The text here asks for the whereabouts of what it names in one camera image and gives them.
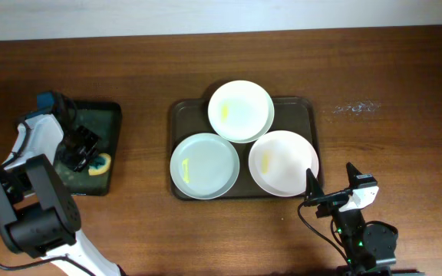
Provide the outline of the green and yellow sponge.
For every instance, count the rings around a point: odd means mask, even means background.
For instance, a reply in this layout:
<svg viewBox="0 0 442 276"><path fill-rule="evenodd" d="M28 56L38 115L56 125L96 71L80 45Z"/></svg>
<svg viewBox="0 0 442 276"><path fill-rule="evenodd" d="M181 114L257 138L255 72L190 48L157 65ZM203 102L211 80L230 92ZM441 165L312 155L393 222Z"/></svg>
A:
<svg viewBox="0 0 442 276"><path fill-rule="evenodd" d="M88 166L89 176L103 175L109 171L111 167L111 156L107 153L98 154L93 160L90 161Z"/></svg>

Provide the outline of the white plate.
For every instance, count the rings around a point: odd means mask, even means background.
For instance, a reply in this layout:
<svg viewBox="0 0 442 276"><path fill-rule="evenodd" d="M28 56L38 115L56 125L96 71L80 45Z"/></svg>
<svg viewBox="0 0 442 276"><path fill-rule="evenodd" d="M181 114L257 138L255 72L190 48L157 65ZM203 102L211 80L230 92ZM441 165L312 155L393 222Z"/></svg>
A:
<svg viewBox="0 0 442 276"><path fill-rule="evenodd" d="M272 126L275 105L262 86L248 80L233 80L215 90L207 115L211 127L224 139L251 143Z"/></svg>
<svg viewBox="0 0 442 276"><path fill-rule="evenodd" d="M306 171L317 176L320 169L313 145L288 130L261 136L249 151L248 164L255 183L278 197L301 195L306 190Z"/></svg>

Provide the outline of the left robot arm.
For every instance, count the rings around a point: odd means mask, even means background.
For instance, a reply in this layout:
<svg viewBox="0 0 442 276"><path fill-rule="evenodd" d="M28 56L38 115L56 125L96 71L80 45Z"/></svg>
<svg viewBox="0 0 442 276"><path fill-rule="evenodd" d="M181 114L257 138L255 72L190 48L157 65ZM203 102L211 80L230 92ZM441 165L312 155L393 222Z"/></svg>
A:
<svg viewBox="0 0 442 276"><path fill-rule="evenodd" d="M7 248L67 275L122 275L85 235L75 196L105 196L120 133L118 112L52 113L18 120L0 165L0 236Z"/></svg>

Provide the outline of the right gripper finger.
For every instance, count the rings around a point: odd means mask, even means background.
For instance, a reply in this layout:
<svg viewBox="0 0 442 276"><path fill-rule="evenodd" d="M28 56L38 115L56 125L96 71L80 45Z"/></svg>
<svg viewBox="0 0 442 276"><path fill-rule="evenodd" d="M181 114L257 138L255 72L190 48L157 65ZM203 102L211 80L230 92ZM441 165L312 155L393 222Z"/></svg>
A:
<svg viewBox="0 0 442 276"><path fill-rule="evenodd" d="M361 175L361 172L351 162L346 164L346 170L349 182L348 188L357 189L361 185L361 180L358 178L358 176Z"/></svg>
<svg viewBox="0 0 442 276"><path fill-rule="evenodd" d="M325 194L321 186L318 183L315 175L313 174L311 169L306 170L306 190L305 190L305 199L313 200L319 199L323 197Z"/></svg>

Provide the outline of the pale grey plate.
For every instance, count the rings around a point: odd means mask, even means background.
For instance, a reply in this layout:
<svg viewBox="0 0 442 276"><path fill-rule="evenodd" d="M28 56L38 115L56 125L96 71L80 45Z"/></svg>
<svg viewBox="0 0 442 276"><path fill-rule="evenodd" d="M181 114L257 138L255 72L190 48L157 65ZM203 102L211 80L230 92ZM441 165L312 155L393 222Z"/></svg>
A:
<svg viewBox="0 0 442 276"><path fill-rule="evenodd" d="M234 146L213 133L197 133L182 140L170 158L170 177L183 194L210 200L226 194L240 172Z"/></svg>

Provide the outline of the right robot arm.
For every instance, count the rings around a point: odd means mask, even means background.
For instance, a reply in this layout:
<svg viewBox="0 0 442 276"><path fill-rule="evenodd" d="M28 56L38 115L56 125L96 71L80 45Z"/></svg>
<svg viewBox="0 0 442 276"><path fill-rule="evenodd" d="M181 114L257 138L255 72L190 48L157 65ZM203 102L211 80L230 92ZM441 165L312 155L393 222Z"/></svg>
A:
<svg viewBox="0 0 442 276"><path fill-rule="evenodd" d="M329 239L314 229L302 216L299 218L312 232L337 250L346 265L337 268L340 275L392 275L396 263L398 230L381 221L365 221L361 210L374 202L378 181L372 174L360 172L346 164L349 186L341 191L324 194L310 169L306 170L306 191L301 208L315 206L316 217L331 217Z"/></svg>

